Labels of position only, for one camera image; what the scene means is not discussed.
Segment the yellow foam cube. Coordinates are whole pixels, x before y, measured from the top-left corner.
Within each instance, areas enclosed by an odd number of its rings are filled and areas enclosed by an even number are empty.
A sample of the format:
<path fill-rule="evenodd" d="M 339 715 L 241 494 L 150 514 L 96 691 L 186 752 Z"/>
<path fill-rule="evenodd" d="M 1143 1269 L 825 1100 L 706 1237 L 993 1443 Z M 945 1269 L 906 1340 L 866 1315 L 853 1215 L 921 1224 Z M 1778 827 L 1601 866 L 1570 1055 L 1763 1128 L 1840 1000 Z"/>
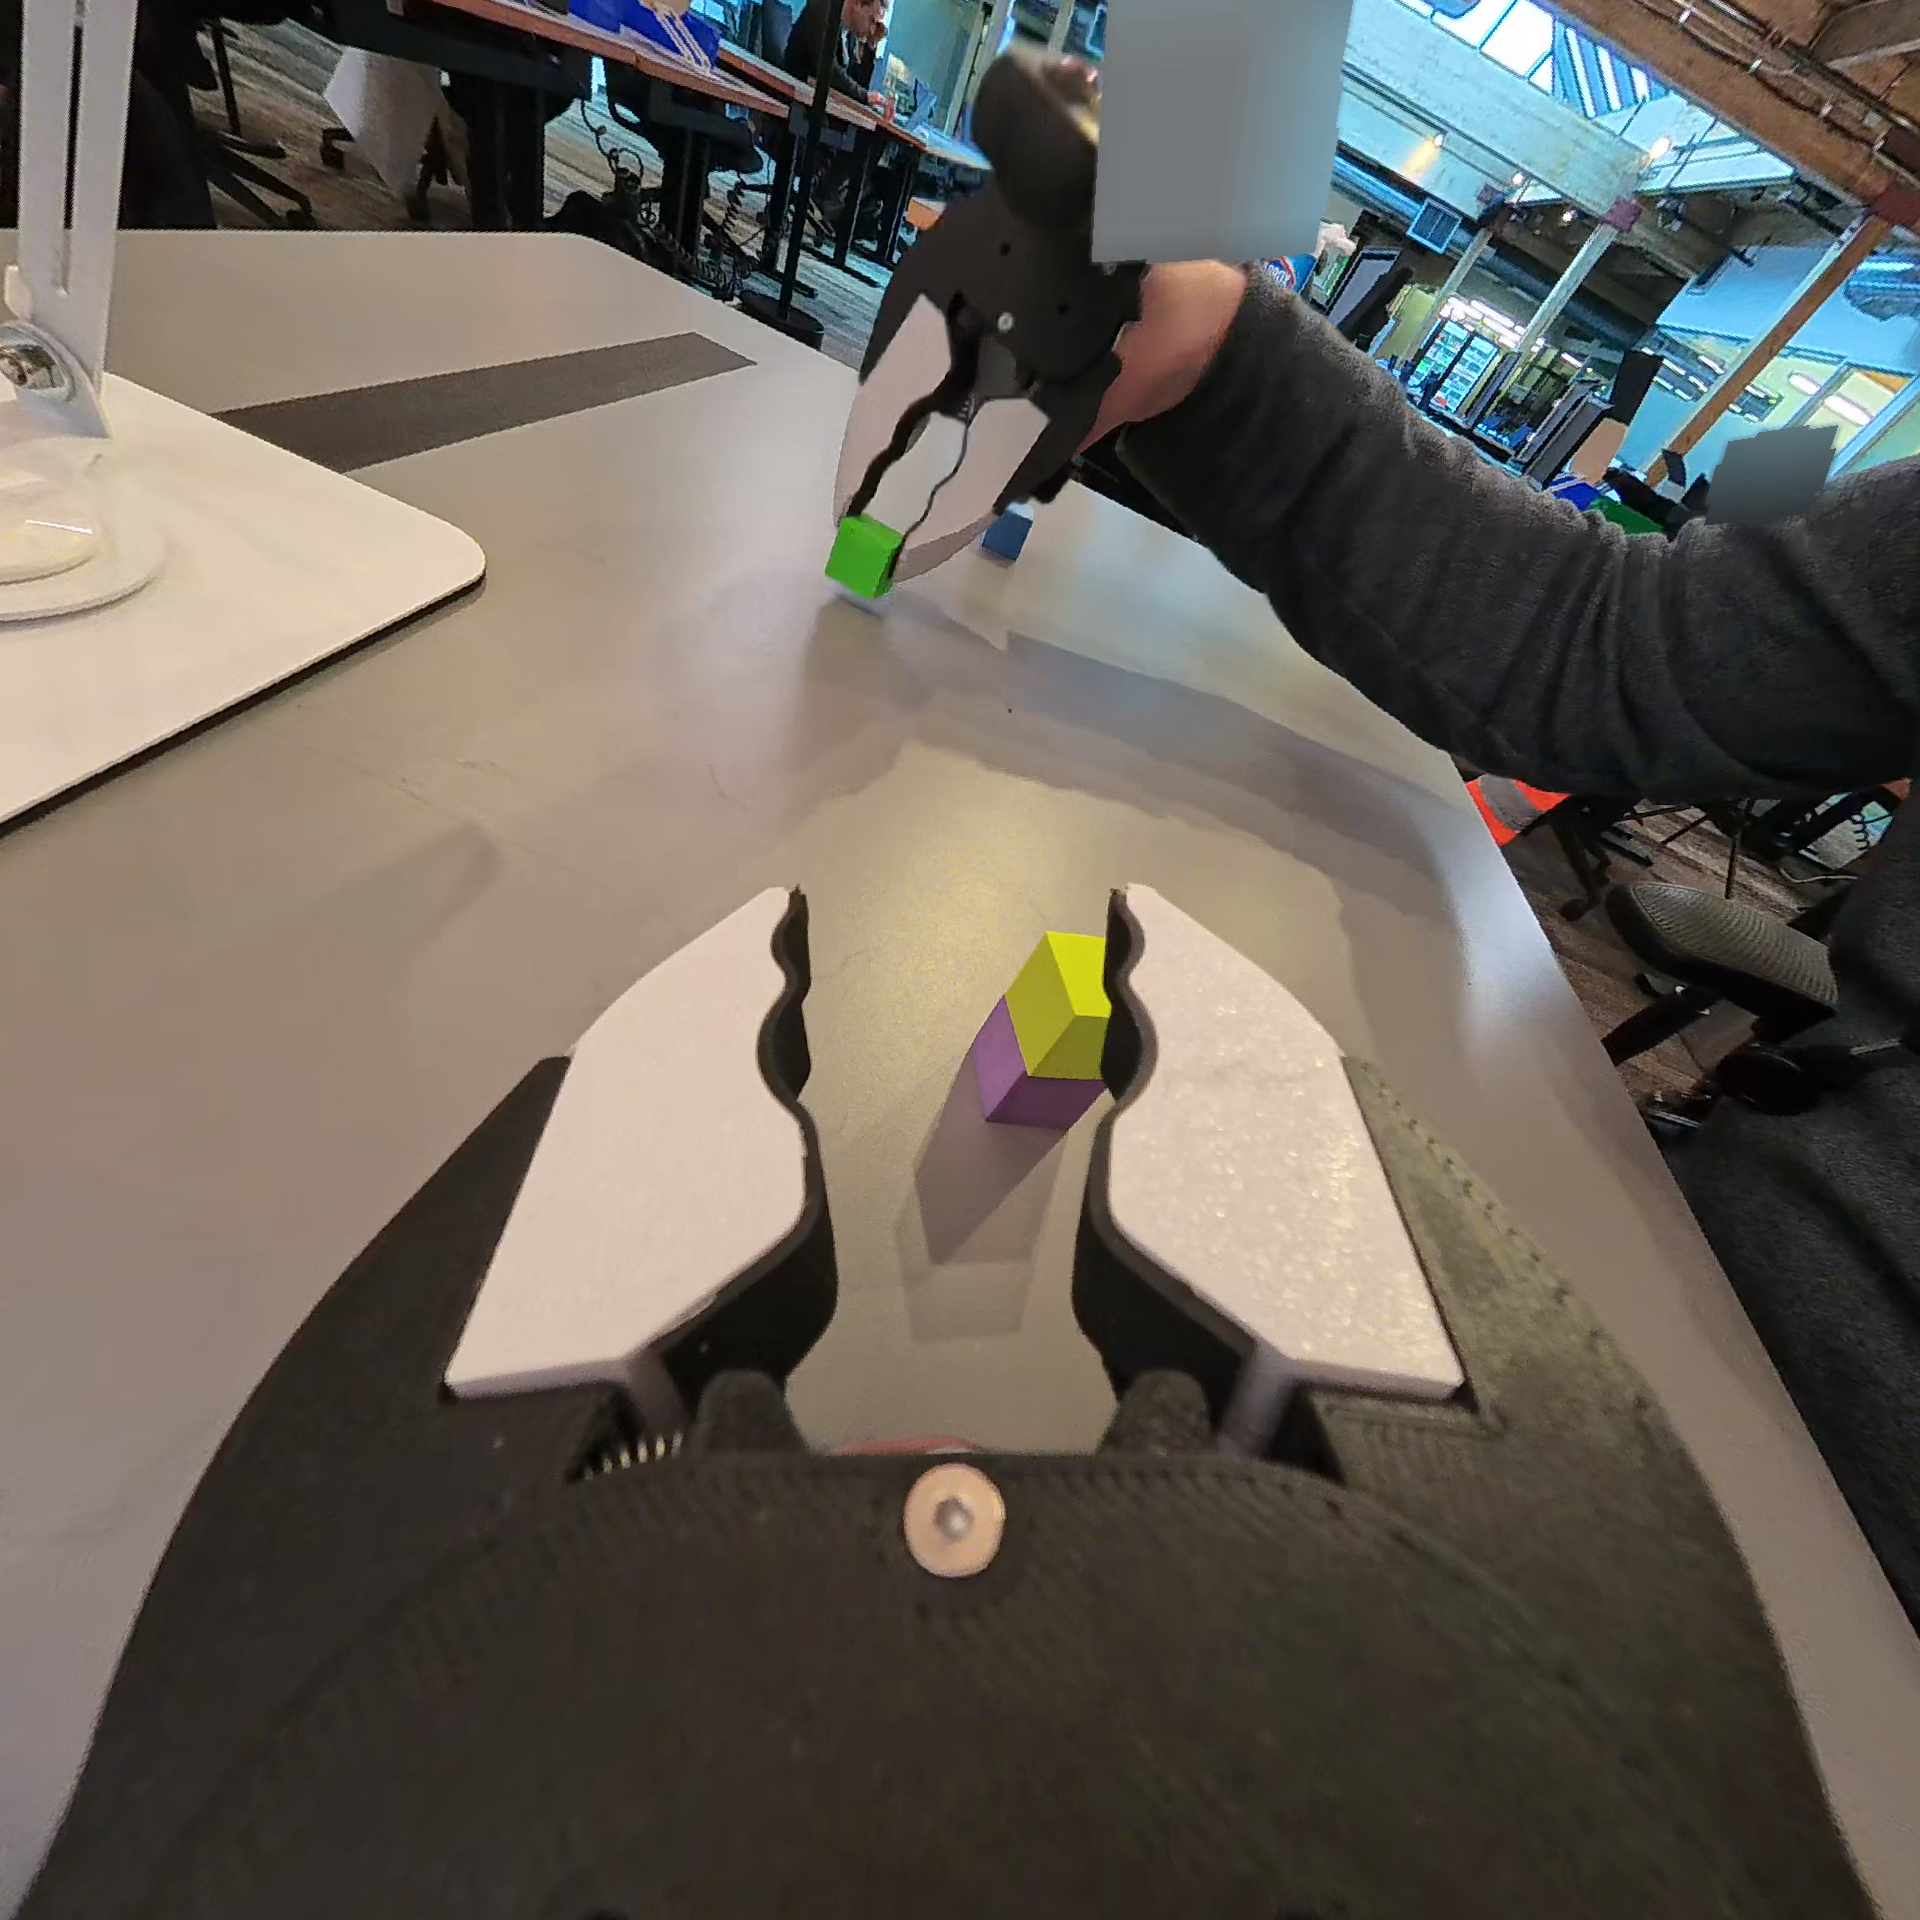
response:
<path fill-rule="evenodd" d="M 1113 1006 L 1105 939 L 1043 933 L 1003 995 L 1023 1071 L 1038 1078 L 1096 1080 Z"/>

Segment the person's torso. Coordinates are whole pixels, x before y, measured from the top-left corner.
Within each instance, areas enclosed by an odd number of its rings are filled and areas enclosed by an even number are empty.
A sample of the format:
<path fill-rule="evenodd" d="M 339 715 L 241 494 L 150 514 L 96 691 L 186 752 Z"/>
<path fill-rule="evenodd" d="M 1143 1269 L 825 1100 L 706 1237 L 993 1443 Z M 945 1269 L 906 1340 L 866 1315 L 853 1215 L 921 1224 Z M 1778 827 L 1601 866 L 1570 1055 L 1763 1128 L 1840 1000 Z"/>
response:
<path fill-rule="evenodd" d="M 1918 826 L 1829 942 L 1835 1011 L 1778 1044 L 1805 1108 L 1719 1094 L 1667 1170 L 1907 1618 L 1918 1618 Z"/>

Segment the person's right forearm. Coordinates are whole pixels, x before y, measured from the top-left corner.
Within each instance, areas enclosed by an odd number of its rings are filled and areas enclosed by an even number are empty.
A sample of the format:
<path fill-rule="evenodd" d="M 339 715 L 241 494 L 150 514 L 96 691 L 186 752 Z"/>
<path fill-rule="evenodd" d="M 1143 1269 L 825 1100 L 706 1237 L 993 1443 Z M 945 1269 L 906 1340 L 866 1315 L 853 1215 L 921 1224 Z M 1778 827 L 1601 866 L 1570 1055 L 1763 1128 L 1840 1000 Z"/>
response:
<path fill-rule="evenodd" d="M 1120 458 L 1309 658 L 1483 773 L 1642 799 L 1915 774 L 1915 462 L 1773 523 L 1625 535 L 1414 416 L 1261 270 Z"/>

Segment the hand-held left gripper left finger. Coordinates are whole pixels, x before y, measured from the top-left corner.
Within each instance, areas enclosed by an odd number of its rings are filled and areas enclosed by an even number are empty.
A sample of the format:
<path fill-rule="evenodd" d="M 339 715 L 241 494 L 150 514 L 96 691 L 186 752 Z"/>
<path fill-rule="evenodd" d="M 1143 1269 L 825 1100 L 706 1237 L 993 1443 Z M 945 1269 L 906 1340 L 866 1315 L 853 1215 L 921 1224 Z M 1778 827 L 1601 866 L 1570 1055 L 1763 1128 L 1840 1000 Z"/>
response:
<path fill-rule="evenodd" d="M 809 904 L 769 886 L 585 1028 L 447 1359 L 454 1399 L 793 1375 L 834 1310 L 807 990 Z"/>

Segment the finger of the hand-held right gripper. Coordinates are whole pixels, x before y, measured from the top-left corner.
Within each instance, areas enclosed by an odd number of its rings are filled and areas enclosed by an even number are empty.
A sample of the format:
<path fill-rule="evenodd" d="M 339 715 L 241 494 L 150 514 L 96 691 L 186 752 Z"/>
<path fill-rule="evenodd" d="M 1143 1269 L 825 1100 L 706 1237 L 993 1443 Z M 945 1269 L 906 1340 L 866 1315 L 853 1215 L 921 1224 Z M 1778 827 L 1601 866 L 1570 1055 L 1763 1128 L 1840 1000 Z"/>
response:
<path fill-rule="evenodd" d="M 983 400 L 966 422 L 925 422 L 886 475 L 886 520 L 902 538 L 891 586 L 945 565 L 986 531 L 1043 427 L 1043 413 L 1026 397 Z"/>
<path fill-rule="evenodd" d="M 834 526 L 976 528 L 976 314 L 960 295 L 911 295 L 871 346 L 834 471 Z"/>

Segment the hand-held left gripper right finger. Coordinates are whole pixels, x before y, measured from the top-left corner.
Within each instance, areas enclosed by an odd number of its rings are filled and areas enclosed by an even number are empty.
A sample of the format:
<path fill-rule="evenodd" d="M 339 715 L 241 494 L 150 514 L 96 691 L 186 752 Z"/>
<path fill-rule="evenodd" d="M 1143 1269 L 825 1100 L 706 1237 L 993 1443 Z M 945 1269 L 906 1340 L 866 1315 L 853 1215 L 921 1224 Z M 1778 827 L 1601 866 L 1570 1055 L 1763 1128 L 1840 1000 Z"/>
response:
<path fill-rule="evenodd" d="M 1466 1379 L 1341 1046 L 1141 882 L 1105 973 L 1073 1317 L 1115 1389 L 1189 1375 L 1219 1450 L 1270 1450 L 1299 1389 L 1448 1403 Z"/>

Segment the white stand base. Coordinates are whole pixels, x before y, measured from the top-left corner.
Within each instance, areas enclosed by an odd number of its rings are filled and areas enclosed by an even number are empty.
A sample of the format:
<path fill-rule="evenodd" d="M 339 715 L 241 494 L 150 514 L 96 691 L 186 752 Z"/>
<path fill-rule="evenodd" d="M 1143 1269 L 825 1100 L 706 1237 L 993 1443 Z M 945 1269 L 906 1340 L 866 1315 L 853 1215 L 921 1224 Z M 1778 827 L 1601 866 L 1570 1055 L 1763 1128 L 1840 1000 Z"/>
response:
<path fill-rule="evenodd" d="M 118 375 L 103 548 L 5 586 L 1 819 L 31 816 L 483 579 L 463 531 Z"/>

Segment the person's right hand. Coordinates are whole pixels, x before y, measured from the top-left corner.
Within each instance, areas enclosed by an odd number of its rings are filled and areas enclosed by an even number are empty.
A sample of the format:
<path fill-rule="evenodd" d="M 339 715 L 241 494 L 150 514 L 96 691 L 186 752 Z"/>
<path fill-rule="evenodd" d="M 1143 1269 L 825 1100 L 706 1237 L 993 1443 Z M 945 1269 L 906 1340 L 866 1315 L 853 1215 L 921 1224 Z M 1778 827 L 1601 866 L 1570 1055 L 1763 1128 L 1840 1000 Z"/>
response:
<path fill-rule="evenodd" d="M 1118 372 L 1083 448 L 1177 410 L 1224 343 L 1247 283 L 1247 268 L 1216 258 L 1146 268 L 1138 317 L 1118 335 Z"/>

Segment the black office chair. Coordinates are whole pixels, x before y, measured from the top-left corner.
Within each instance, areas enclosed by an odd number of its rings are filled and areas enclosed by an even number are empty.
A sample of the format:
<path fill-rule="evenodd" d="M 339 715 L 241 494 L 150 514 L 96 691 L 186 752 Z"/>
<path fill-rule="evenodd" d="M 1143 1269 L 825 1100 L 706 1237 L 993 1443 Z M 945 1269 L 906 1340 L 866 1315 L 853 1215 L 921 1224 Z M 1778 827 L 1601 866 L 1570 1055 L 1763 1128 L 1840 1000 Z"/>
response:
<path fill-rule="evenodd" d="M 1787 1044 L 1837 1011 L 1824 942 L 1754 904 L 1664 879 L 1610 886 L 1601 911 L 1642 968 L 1671 983 L 1666 997 L 1601 1036 L 1614 1066 L 1649 1054 L 1727 1004 L 1750 1016 L 1753 1031 L 1712 1069 L 1710 1093 L 1754 1112 L 1813 1111 L 1825 1080 Z"/>

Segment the long office desk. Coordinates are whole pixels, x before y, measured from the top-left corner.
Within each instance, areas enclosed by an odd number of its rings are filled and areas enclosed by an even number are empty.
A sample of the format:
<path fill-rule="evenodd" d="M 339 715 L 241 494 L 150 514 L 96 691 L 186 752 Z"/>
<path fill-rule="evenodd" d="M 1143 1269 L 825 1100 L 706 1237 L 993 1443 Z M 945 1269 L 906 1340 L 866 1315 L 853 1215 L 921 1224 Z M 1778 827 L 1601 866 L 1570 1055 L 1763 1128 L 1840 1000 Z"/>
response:
<path fill-rule="evenodd" d="M 728 126 L 714 108 L 738 108 L 778 128 L 776 141 L 784 144 L 784 154 L 775 157 L 761 250 L 744 256 L 739 268 L 744 283 L 778 280 L 776 301 L 753 307 L 762 319 L 785 319 L 805 292 L 799 258 L 814 167 L 823 154 L 853 154 L 858 196 L 877 151 L 894 148 L 904 155 L 898 192 L 882 203 L 882 268 L 896 260 L 894 245 L 923 165 L 944 167 L 960 184 L 978 184 L 992 172 L 986 155 L 969 141 L 904 126 L 827 82 L 795 80 L 727 39 L 714 46 L 714 54 L 706 54 L 682 35 L 678 15 L 658 15 L 658 36 L 616 22 L 603 27 L 595 15 L 521 2 L 375 5 L 371 21 L 391 36 L 394 58 L 437 64 L 446 72 L 473 72 L 539 99 L 557 95 L 569 82 L 561 58 L 591 58 L 632 72 L 649 86 L 649 117 L 687 134 L 678 170 L 687 195 L 703 192 L 711 147 Z"/>

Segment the orange traffic cone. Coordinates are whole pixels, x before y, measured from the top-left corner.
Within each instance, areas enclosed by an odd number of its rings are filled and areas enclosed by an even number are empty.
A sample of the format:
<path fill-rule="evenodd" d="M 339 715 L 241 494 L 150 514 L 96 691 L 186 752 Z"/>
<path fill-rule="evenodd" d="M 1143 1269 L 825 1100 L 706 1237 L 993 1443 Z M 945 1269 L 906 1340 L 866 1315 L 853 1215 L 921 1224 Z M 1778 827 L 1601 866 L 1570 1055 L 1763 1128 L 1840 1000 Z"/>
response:
<path fill-rule="evenodd" d="M 1565 792 L 1496 774 L 1473 774 L 1466 781 L 1466 796 L 1499 847 L 1507 847 L 1570 799 Z"/>

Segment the purple foam cube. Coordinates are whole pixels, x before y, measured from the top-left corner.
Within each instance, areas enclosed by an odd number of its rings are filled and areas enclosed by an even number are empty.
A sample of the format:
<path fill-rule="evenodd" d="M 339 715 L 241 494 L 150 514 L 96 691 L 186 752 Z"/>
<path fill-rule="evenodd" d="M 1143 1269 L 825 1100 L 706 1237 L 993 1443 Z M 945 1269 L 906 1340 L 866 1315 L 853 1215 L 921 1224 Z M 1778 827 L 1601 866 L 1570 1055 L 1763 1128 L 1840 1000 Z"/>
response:
<path fill-rule="evenodd" d="M 1105 1094 L 1096 1074 L 1046 1077 L 1030 1071 L 1006 998 L 995 998 L 976 1031 L 966 1062 L 979 1116 L 995 1125 L 1063 1133 Z"/>

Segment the white stand post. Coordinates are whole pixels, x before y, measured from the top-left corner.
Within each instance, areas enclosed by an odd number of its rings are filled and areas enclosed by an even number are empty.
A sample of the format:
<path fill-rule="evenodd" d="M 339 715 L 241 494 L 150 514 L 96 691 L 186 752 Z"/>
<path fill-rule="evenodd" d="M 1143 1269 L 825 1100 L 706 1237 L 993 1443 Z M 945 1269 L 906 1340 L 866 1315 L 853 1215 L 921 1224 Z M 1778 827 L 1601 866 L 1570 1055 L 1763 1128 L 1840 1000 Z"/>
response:
<path fill-rule="evenodd" d="M 105 346 L 134 36 L 134 2 L 19 10 L 1 364 L 38 436 L 109 436 Z"/>

